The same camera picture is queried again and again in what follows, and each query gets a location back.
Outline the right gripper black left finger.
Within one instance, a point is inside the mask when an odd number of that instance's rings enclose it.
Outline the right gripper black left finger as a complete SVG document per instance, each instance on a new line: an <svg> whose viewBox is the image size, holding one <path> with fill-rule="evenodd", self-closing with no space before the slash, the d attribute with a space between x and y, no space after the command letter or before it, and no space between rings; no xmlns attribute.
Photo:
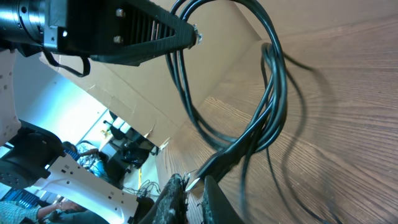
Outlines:
<svg viewBox="0 0 398 224"><path fill-rule="evenodd" d="M187 224L187 184L188 181L180 174L173 174L139 224Z"/></svg>

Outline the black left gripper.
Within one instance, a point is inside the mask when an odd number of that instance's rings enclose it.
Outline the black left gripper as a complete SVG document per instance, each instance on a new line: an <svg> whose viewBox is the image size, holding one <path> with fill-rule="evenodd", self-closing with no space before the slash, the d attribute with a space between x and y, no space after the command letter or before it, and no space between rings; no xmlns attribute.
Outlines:
<svg viewBox="0 0 398 224"><path fill-rule="evenodd" d="M176 15L182 4L176 1L168 11L145 0L46 0L42 47L56 54L138 66L195 45L194 26Z"/></svg>

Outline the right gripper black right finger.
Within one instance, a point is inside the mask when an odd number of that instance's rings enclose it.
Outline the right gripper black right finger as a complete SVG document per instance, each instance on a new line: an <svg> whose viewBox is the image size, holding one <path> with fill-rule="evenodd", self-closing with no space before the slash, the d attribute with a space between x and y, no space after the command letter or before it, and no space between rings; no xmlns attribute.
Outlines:
<svg viewBox="0 0 398 224"><path fill-rule="evenodd" d="M244 224L215 179L210 175L205 177L201 207L204 224Z"/></svg>

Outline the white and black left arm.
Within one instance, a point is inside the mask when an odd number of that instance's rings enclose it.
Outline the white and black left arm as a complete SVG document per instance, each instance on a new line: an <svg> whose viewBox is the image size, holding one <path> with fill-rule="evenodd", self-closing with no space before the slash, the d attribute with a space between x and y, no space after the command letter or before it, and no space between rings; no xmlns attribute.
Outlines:
<svg viewBox="0 0 398 224"><path fill-rule="evenodd" d="M16 189L37 187L78 203L108 223L186 223L186 181L171 176L155 203L105 182L67 154L60 139L19 119L12 92L14 55L79 57L90 74L91 61L138 66L192 47L193 25L151 1L2 1L1 143L11 150L1 159L1 182Z"/></svg>

